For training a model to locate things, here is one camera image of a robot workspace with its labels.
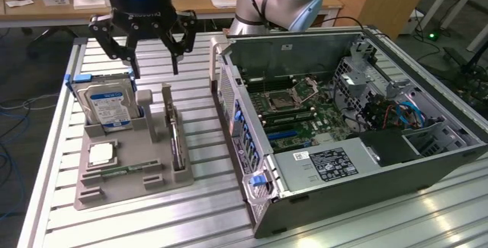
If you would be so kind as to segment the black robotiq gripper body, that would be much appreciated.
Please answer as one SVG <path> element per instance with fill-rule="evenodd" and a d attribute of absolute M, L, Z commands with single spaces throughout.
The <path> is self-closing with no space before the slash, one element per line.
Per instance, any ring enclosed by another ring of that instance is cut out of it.
<path fill-rule="evenodd" d="M 112 24 L 136 39 L 168 34 L 177 21 L 172 0 L 109 0 Z"/>

